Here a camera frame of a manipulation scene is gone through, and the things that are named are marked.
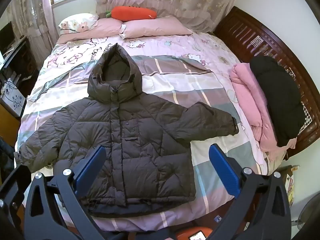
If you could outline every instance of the white wall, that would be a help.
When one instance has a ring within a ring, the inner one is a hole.
[[[298,57],[320,89],[320,25],[305,0],[236,0],[235,6],[272,30]],[[318,191],[320,140],[282,165],[297,165],[294,172],[292,219]]]
[[[236,0],[235,6],[272,30],[320,89],[320,25],[305,0]]]
[[[8,19],[7,11],[4,11],[4,13],[2,14],[2,16],[0,18],[0,30],[4,26],[6,26],[8,22],[9,22],[9,19]]]
[[[95,0],[65,0],[52,6],[56,27],[66,17],[77,13],[92,13],[96,11]]]

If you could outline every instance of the jacket sleeve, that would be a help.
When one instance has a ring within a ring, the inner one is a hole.
[[[177,140],[197,141],[216,136],[235,135],[239,132],[231,114],[197,102],[180,112],[180,117],[166,125]]]
[[[55,112],[14,153],[17,165],[26,165],[35,172],[54,161],[72,123],[68,106]]]

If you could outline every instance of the phone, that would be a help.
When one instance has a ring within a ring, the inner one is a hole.
[[[195,233],[194,235],[190,236],[189,239],[190,240],[205,240],[206,237],[204,236],[202,231],[199,231],[199,232]]]

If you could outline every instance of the pink blanket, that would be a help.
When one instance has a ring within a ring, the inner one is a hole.
[[[238,103],[247,118],[254,135],[259,142],[260,149],[268,152],[270,159],[288,148],[295,147],[297,138],[291,139],[284,147],[277,147],[276,137],[267,109],[267,100],[259,86],[249,63],[235,65],[230,73],[230,79],[235,89]]]

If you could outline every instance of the orange carrot pillow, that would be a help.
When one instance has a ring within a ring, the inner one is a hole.
[[[147,9],[130,6],[116,6],[112,11],[106,12],[106,18],[112,17],[123,22],[133,20],[156,19],[157,12]]]

